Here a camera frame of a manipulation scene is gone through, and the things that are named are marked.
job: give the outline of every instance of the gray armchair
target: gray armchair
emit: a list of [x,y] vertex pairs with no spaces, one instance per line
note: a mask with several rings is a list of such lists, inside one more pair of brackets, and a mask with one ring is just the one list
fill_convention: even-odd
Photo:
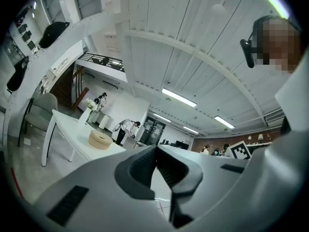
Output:
[[21,123],[18,137],[18,147],[20,145],[20,137],[24,121],[26,122],[25,134],[27,133],[28,123],[35,128],[46,132],[49,122],[53,116],[53,109],[58,110],[58,101],[57,98],[51,93],[46,93],[37,98],[30,99]]

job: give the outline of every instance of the flower vase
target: flower vase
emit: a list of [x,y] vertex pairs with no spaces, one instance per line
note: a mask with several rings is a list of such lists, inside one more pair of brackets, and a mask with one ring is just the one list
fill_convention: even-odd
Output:
[[87,107],[86,110],[81,115],[81,117],[79,118],[79,120],[78,120],[78,129],[79,130],[81,130],[84,127],[84,125],[85,125],[85,123],[86,123],[86,121],[87,121],[91,111],[92,110],[89,107]]

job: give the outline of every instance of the floor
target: floor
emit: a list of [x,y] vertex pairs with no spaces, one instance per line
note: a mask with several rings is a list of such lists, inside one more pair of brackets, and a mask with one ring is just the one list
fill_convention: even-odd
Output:
[[[81,115],[78,110],[72,113],[72,111],[61,106],[58,109],[60,112],[75,118],[79,118]],[[98,124],[92,123],[91,125],[107,135],[112,133],[108,130],[98,129]],[[17,147],[16,138],[8,138],[10,163],[4,164],[5,171],[12,179],[10,168],[14,169],[22,195],[31,204],[49,186],[86,163],[78,154],[75,154],[73,162],[68,162],[68,157],[71,155],[73,148],[56,126],[50,144],[47,165],[42,167],[41,155],[44,137],[45,132],[34,127],[28,127],[27,134],[22,137],[20,147]],[[151,189],[155,191],[158,211],[168,219],[171,192],[157,169],[153,174]]]

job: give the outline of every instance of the round tan cushion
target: round tan cushion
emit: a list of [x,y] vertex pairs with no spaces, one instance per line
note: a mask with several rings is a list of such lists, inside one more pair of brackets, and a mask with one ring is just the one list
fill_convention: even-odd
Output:
[[97,130],[92,130],[89,135],[88,142],[98,149],[108,149],[112,144],[112,139],[108,135]]

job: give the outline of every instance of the black bag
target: black bag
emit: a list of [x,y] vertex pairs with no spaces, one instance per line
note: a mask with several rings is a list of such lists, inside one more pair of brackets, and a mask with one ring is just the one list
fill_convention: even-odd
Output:
[[28,60],[29,58],[25,57],[14,65],[15,73],[6,85],[10,91],[16,91],[21,86],[27,69],[27,65],[23,68],[23,63],[26,62],[28,64]]
[[54,22],[49,25],[45,31],[43,38],[40,40],[39,45],[41,48],[48,48],[52,43],[62,34],[62,32],[69,26],[69,22]]

